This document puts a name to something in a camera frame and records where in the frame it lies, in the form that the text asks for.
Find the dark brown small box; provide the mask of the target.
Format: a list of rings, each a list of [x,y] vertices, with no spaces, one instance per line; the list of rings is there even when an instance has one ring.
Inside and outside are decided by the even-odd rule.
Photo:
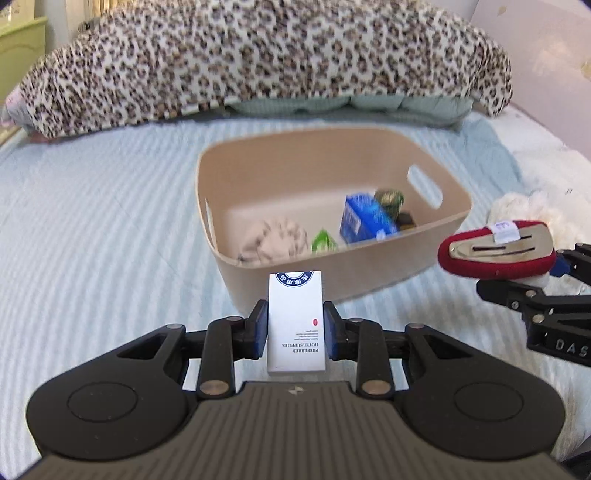
[[[409,212],[401,211],[396,218],[396,225],[400,231],[410,230],[417,227],[412,215]]]

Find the green beaded trinket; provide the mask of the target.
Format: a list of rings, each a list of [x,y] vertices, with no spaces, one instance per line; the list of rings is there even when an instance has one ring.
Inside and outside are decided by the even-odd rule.
[[[392,219],[396,220],[405,203],[405,195],[398,189],[378,189],[374,193],[374,199]]]

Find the blue tissue pack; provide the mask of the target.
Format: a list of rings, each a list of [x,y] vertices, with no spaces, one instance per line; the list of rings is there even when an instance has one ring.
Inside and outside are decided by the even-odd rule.
[[[396,235],[398,228],[378,201],[367,193],[349,195],[342,210],[339,234],[346,244],[382,241]]]

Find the white hotel supplies box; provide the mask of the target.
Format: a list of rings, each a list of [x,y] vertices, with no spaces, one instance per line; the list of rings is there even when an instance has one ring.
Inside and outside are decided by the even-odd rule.
[[[267,371],[276,375],[325,371],[322,273],[271,274],[267,301]]]

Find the striped blue bed sheet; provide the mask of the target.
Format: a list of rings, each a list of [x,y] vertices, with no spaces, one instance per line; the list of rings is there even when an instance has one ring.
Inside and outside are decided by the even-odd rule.
[[[452,172],[473,201],[462,230],[485,224],[503,194],[529,193],[538,169],[551,180],[574,174],[559,189],[585,222],[590,205],[581,203],[590,192],[575,200],[575,188],[590,162],[568,162],[560,140],[509,112],[496,121],[472,114],[452,130],[380,116],[363,123],[398,130]],[[1,474],[17,477],[38,459],[25,409],[46,380],[164,324],[201,330],[235,314],[198,219],[201,150],[247,134],[327,126],[339,116],[188,120],[52,144],[20,134],[1,148]],[[436,264],[338,309],[385,329],[424,321],[551,383],[567,412],[557,457],[590,436],[590,368],[527,350],[519,316],[482,302],[473,281]]]

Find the red hair clip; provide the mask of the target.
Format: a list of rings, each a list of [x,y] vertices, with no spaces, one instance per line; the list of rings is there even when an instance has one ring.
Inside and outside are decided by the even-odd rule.
[[[556,261],[548,226],[538,220],[506,220],[458,233],[439,246],[438,262],[447,272],[478,280],[543,276]]]

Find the beige plastic storage bin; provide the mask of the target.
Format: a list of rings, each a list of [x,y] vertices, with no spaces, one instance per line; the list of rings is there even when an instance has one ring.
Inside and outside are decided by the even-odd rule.
[[[346,245],[346,197],[394,188],[413,228],[382,241]],[[415,142],[386,128],[334,127],[226,140],[200,154],[195,196],[205,238],[233,305],[247,313],[266,298],[271,273],[318,270],[325,299],[359,297],[430,268],[440,243],[472,208],[469,193]],[[270,263],[239,261],[239,245],[262,220],[287,218],[338,250]]]

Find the light green folded quilt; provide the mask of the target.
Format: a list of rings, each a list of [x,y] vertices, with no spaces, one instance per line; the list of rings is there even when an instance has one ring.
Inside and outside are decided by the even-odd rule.
[[[394,122],[434,128],[455,128],[472,111],[470,97],[422,97],[404,95],[345,96],[338,98],[254,99],[229,109],[259,118],[324,117],[345,113],[365,118],[389,118]]]

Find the green wooden cabinet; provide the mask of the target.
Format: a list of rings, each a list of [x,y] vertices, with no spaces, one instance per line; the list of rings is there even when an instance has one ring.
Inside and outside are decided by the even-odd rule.
[[[1,31],[1,102],[19,84],[29,68],[45,53],[47,18],[7,27]]]

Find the white fluffy plush toy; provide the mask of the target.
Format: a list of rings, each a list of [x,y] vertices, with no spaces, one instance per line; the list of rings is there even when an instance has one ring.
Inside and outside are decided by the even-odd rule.
[[[564,213],[551,205],[542,192],[530,195],[507,193],[496,199],[489,210],[487,221],[491,224],[503,220],[545,223],[557,250],[572,249],[578,243],[590,243],[590,234],[568,220]]]

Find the beige cloth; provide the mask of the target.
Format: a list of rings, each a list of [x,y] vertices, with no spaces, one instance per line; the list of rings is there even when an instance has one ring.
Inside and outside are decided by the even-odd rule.
[[[276,218],[249,227],[239,243],[238,260],[272,263],[297,257],[308,250],[307,231],[293,220]]]

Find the green small packet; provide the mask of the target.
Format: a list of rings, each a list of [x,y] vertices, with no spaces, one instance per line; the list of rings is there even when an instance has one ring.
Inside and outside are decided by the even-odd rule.
[[[338,248],[338,243],[335,242],[332,235],[325,229],[318,231],[318,234],[311,241],[311,252],[313,253],[335,251]]]

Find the pink headboard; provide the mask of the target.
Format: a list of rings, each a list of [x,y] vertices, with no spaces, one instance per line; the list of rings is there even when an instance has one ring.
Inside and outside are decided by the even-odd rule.
[[[582,1],[480,1],[472,23],[507,51],[513,103],[590,155],[590,8]]]

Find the leopard print blanket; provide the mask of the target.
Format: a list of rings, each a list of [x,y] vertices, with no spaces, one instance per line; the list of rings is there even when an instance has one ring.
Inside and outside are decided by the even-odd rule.
[[[48,139],[253,100],[513,96],[506,51],[424,1],[132,1],[39,59],[16,124]]]

